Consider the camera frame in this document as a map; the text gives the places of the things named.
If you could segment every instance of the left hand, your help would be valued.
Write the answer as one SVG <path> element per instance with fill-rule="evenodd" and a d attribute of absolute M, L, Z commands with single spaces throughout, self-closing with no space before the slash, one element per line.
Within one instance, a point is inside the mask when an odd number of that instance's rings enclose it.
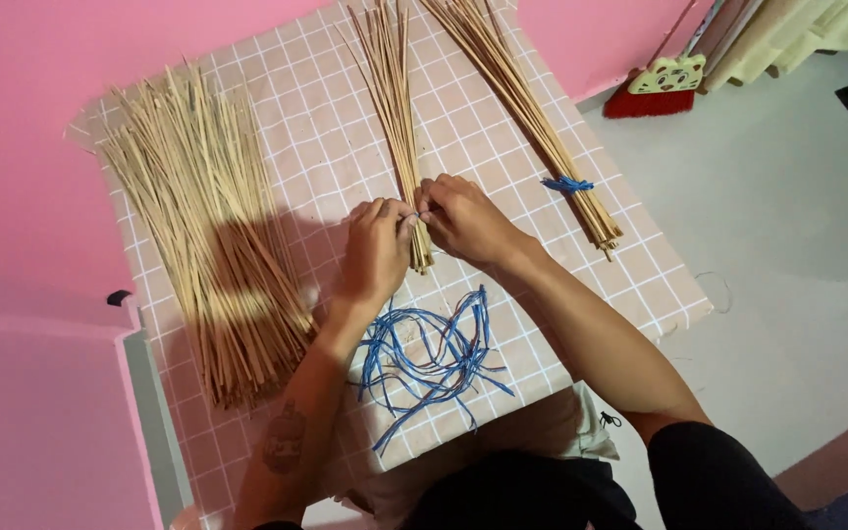
<path fill-rule="evenodd" d="M 411 232 L 418 216 L 398 199 L 375 199 L 355 209 L 348 228 L 341 302 L 374 318 L 401 287 L 411 265 Z"/>

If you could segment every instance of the tattoo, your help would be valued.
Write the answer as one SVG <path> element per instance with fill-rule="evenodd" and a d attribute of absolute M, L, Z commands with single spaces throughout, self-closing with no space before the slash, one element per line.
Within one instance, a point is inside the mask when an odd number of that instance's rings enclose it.
<path fill-rule="evenodd" d="M 266 466 L 277 475 L 287 475 L 300 465 L 306 417 L 296 410 L 293 400 L 266 427 L 266 445 L 261 455 Z"/>

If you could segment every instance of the hand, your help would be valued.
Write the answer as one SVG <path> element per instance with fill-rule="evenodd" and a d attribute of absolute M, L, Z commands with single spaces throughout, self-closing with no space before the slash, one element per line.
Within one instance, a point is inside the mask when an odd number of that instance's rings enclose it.
<path fill-rule="evenodd" d="M 422 180 L 418 211 L 435 241 L 475 261 L 505 268 L 538 244 L 506 219 L 475 182 L 461 176 Z"/>
<path fill-rule="evenodd" d="M 401 287 L 411 264 L 411 232 L 418 216 L 398 199 L 361 203 L 348 228 L 342 283 L 336 298 L 371 314 Z"/>

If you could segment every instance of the grid-patterned mat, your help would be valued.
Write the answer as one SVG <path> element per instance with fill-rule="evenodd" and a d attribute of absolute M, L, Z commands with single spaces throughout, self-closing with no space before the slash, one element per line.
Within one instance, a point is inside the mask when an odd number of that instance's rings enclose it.
<path fill-rule="evenodd" d="M 476 180 L 513 223 L 542 241 L 561 265 L 651 339 L 688 328 L 708 314 L 712 305 L 514 26 L 512 9 L 501 8 L 501 20 L 534 93 L 626 234 L 613 263 L 588 242 L 569 202 L 539 184 L 548 176 L 545 165 L 451 37 L 423 6 L 406 4 L 412 10 L 410 76 L 423 175 L 447 172 Z M 336 280 L 344 253 L 347 229 L 341 220 L 361 201 L 398 196 L 382 126 L 334 26 L 355 39 L 345 6 L 335 4 L 200 59 L 222 88 L 246 82 L 256 102 L 269 178 L 301 282 L 310 286 L 305 295 L 320 302 Z M 95 102 L 68 135 L 92 147 L 104 135 L 103 120 L 120 122 L 115 105 L 111 97 Z M 105 173 L 195 499 L 202 512 L 218 514 L 237 500 L 250 446 L 269 409 L 262 406 L 251 414 L 208 409 L 159 253 L 134 217 L 116 175 L 106 167 Z M 450 315 L 467 292 L 486 285 L 497 349 L 487 365 L 508 368 L 497 375 L 516 395 L 477 383 L 465 403 L 479 423 L 571 384 L 531 318 L 529 298 L 518 292 L 513 298 L 464 261 L 439 252 L 434 257 L 430 275 L 408 274 L 395 303 Z M 361 351 L 355 357 L 353 380 L 363 357 Z M 395 390 L 392 399 L 402 403 L 407 395 Z M 379 456 L 371 445 L 392 421 L 383 407 L 368 398 L 356 403 L 354 390 L 344 390 L 334 454 L 322 478 L 327 493 L 394 468 L 468 428 L 456 403 L 432 405 L 408 422 Z"/>

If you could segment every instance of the black sleeve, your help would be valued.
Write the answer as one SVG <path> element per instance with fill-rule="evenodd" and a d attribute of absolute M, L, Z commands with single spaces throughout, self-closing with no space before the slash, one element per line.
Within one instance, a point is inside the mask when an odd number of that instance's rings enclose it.
<path fill-rule="evenodd" d="M 289 521 L 271 521 L 270 523 L 261 524 L 251 530 L 303 530 L 299 524 Z"/>
<path fill-rule="evenodd" d="M 647 453 L 669 530 L 809 527 L 751 453 L 711 425 L 667 425 Z"/>

